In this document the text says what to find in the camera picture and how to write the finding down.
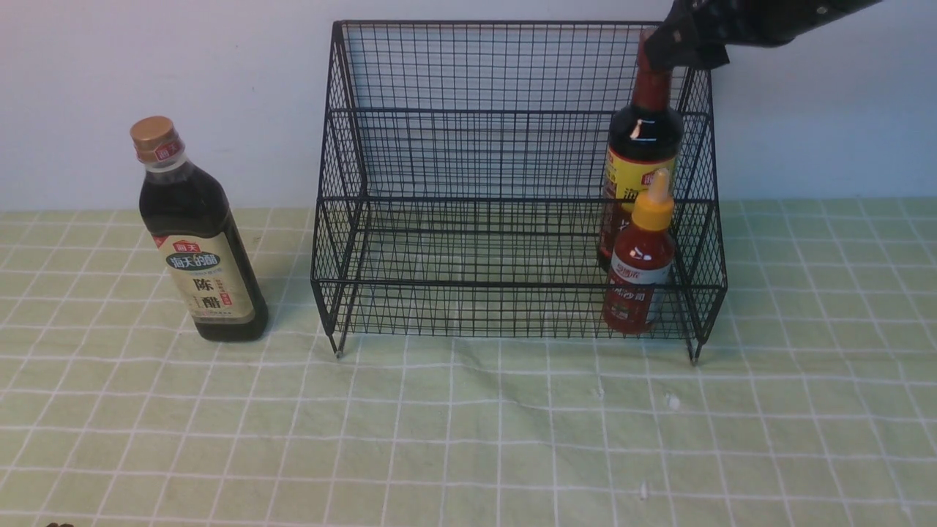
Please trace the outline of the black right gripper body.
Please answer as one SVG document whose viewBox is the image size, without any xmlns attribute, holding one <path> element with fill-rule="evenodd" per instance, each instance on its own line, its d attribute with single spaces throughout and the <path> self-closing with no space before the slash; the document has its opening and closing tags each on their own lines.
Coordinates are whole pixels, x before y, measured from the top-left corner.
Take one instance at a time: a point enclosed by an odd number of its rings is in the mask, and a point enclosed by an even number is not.
<svg viewBox="0 0 937 527">
<path fill-rule="evenodd" d="M 873 1 L 676 1 L 643 41 L 653 70 L 713 70 L 728 64 L 727 46 L 777 48 L 800 34 L 876 4 Z"/>
</svg>

